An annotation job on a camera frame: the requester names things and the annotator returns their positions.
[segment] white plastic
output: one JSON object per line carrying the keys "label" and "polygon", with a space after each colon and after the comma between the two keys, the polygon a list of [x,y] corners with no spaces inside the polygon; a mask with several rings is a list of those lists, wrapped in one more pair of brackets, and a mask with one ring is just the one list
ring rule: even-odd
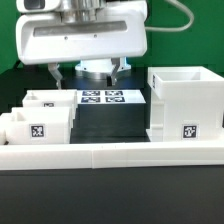
{"label": "white plastic", "polygon": [[61,5],[62,0],[45,0],[45,7],[44,9],[37,9],[37,10],[27,10],[24,6],[24,0],[17,0],[16,6],[19,12],[21,13],[37,13],[37,12],[48,12],[52,10],[56,10]]}
{"label": "white plastic", "polygon": [[70,111],[69,107],[12,108],[6,140],[10,145],[68,144]]}
{"label": "white plastic", "polygon": [[77,90],[28,90],[22,103],[23,107],[70,107],[75,119]]}
{"label": "white plastic", "polygon": [[151,141],[222,140],[224,79],[203,67],[154,67]]}
{"label": "white plastic", "polygon": [[[23,15],[16,26],[18,56],[24,64],[142,56],[147,49],[146,16],[145,1],[107,4],[97,11],[97,22],[72,28],[61,22],[58,12]],[[108,22],[116,23],[116,29],[108,30]],[[86,32],[87,25],[94,31]],[[60,34],[54,35],[53,27]]]}
{"label": "white plastic", "polygon": [[0,146],[0,170],[223,164],[224,141]]}

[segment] white open box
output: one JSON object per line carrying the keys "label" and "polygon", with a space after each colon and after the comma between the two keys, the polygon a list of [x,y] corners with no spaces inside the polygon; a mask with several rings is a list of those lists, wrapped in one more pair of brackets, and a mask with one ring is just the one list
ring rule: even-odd
{"label": "white open box", "polygon": [[28,90],[23,107],[70,107],[75,119],[77,90]]}
{"label": "white open box", "polygon": [[71,110],[58,108],[12,108],[2,117],[5,140],[10,145],[69,144]]}
{"label": "white open box", "polygon": [[148,69],[151,141],[223,140],[224,79],[203,67]]}

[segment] white container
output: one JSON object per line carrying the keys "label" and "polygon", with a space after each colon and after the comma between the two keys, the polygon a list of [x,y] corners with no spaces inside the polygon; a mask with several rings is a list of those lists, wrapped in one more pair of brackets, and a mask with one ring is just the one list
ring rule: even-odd
{"label": "white container", "polygon": [[150,140],[222,140],[224,79],[203,67],[148,69]]}
{"label": "white container", "polygon": [[23,107],[70,107],[75,119],[77,90],[28,90]]}
{"label": "white container", "polygon": [[12,108],[12,121],[5,128],[10,145],[69,144],[69,107]]}

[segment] black table surface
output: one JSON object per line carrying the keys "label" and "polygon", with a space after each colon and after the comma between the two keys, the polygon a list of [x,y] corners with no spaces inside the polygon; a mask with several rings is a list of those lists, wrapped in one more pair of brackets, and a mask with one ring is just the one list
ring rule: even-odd
{"label": "black table surface", "polygon": [[[32,73],[0,75],[1,112],[27,89],[55,88]],[[2,224],[222,224],[223,209],[224,166],[0,172]]]}

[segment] cable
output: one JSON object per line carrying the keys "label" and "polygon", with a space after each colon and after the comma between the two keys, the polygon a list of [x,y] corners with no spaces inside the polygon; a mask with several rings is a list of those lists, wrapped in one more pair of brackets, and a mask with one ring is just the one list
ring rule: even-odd
{"label": "cable", "polygon": [[182,26],[182,27],[171,27],[171,28],[166,28],[166,27],[145,27],[146,31],[154,31],[154,32],[181,32],[184,31],[186,29],[188,29],[194,22],[194,14],[192,13],[192,11],[185,6],[184,4],[180,3],[177,0],[164,0],[168,3],[170,3],[171,5],[175,6],[177,9],[179,9],[180,11],[184,12],[188,18],[189,18],[189,22]]}
{"label": "cable", "polygon": [[17,60],[15,62],[15,64],[13,65],[13,69],[17,69],[19,67],[20,63],[21,63],[21,61],[20,60]]}

